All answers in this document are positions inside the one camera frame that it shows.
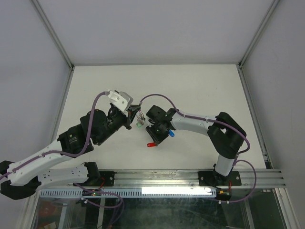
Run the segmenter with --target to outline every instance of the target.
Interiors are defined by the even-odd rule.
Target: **white table surface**
[[[176,106],[188,113],[217,115],[227,112],[246,132],[251,149],[240,158],[255,168],[265,168],[254,125],[235,65],[130,65],[76,67],[69,88],[58,134],[80,123],[91,109],[96,95],[108,89],[124,91],[136,104],[145,95],[168,96]],[[170,104],[161,97],[151,97],[142,104],[147,112],[152,105],[167,111]],[[97,109],[105,113],[109,100],[102,96]],[[101,146],[56,168],[73,167],[94,161],[99,169],[207,169],[213,168],[218,153],[210,139],[188,131],[175,131],[158,147],[144,127],[132,130],[122,127]],[[236,168],[249,168],[240,163]]]

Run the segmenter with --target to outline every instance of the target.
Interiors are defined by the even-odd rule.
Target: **fluorescent light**
[[[142,187],[142,194],[212,195],[209,187]]]

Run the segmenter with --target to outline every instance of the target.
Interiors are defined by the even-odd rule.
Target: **blue led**
[[[171,137],[175,137],[174,132],[170,130],[170,132],[169,132],[169,136],[171,136]]]

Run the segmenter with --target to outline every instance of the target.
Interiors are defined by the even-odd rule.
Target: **cable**
[[[206,119],[206,118],[203,118],[203,117],[197,117],[197,116],[192,116],[192,115],[183,114],[183,113],[181,113],[181,112],[177,109],[177,107],[175,106],[175,104],[174,104],[168,97],[166,97],[165,95],[162,95],[162,94],[149,94],[149,95],[145,96],[144,98],[142,98],[142,99],[140,100],[140,105],[143,103],[143,100],[144,100],[144,99],[146,99],[146,98],[148,98],[148,97],[151,97],[151,96],[160,96],[160,97],[163,97],[163,98],[167,99],[167,100],[170,102],[170,104],[173,106],[173,108],[176,110],[176,112],[177,112],[179,115],[181,115],[181,116],[183,116],[183,117],[185,117],[185,118],[193,118],[193,119],[203,120],[203,121],[207,121],[207,122],[218,123],[218,124],[224,125],[224,126],[230,128],[230,129],[234,130],[234,131],[235,131],[236,133],[238,133],[238,134],[243,138],[243,140],[247,143],[247,149],[238,152],[237,155],[236,155],[236,159],[237,159],[237,156],[238,156],[239,154],[242,154],[242,153],[244,153],[244,152],[247,152],[247,151],[250,149],[250,142],[248,141],[248,139],[247,139],[239,130],[237,130],[237,129],[234,128],[233,126],[230,126],[230,125],[228,125],[227,123],[220,122],[220,121],[213,120],[213,119]]]
[[[102,182],[101,186],[98,189],[101,189],[103,187],[103,185],[105,184],[105,178],[102,177],[101,179],[103,180],[103,182]]]
[[[217,202],[220,201],[221,203],[238,203],[238,202],[242,202],[242,201],[248,199],[253,194],[253,192],[255,190],[255,187],[256,187],[256,182],[257,182],[256,170],[255,170],[254,166],[246,160],[238,160],[236,163],[238,163],[238,162],[245,162],[245,163],[249,164],[251,166],[253,172],[254,172],[254,184],[253,184],[253,187],[252,187],[250,193],[247,196],[245,196],[244,198],[241,198],[241,199],[238,199],[238,200],[232,200],[232,201],[227,202],[227,201],[224,201],[224,200],[213,199],[214,201],[217,201]]]
[[[104,206],[104,205],[99,205],[99,204],[93,203],[93,202],[89,201],[88,199],[83,198],[83,199],[85,199],[88,203],[90,203],[90,204],[92,204],[92,205],[98,206],[98,207],[100,207],[100,208],[118,208],[118,207],[121,206],[122,203],[123,203],[123,198],[120,197],[119,195],[115,194],[115,193],[112,193],[112,192],[102,192],[102,191],[91,191],[91,190],[89,190],[89,189],[86,189],[86,188],[82,187],[80,184],[77,184],[77,183],[74,183],[74,184],[75,184],[77,187],[80,187],[82,190],[86,191],[86,193],[99,193],[99,194],[102,194],[102,195],[103,195],[103,194],[104,194],[104,195],[112,195],[112,196],[116,196],[117,198],[120,199],[120,202],[119,202],[117,205],[115,205],[115,206]]]
[[[96,104],[97,104],[97,101],[99,100],[99,98],[100,98],[102,95],[109,95],[109,92],[102,92],[102,93],[99,93],[99,94],[96,96],[96,98],[94,99],[94,101],[93,101],[92,108],[91,108],[91,112],[90,112],[90,117],[89,117],[89,124],[88,124],[88,131],[87,131],[86,141],[85,141],[85,145],[84,145],[84,147],[82,148],[82,150],[81,150],[78,154],[71,154],[71,153],[67,153],[67,152],[63,152],[63,151],[59,151],[59,150],[51,150],[51,151],[42,153],[41,156],[46,156],[46,155],[48,155],[48,154],[53,154],[53,153],[58,153],[58,154],[66,155],[66,156],[69,156],[69,157],[78,157],[78,156],[82,155],[82,154],[86,151],[87,146],[88,146],[88,144],[89,144],[95,106],[96,106]],[[32,159],[30,159],[30,160],[24,162],[23,164],[17,166],[17,167],[14,168],[14,169],[12,169],[12,172],[16,172],[18,169],[20,169],[20,168],[26,166],[27,164],[31,163],[31,162],[34,161],[34,160],[37,160],[38,158],[40,158],[40,156],[35,156],[35,157],[33,157]],[[11,174],[11,172],[7,172],[6,174],[0,176],[0,180],[2,180],[3,178],[7,177],[9,174]]]

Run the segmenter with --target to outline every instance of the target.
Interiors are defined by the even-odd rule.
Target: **red led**
[[[147,147],[155,147],[157,146],[155,142],[151,142],[147,144]]]

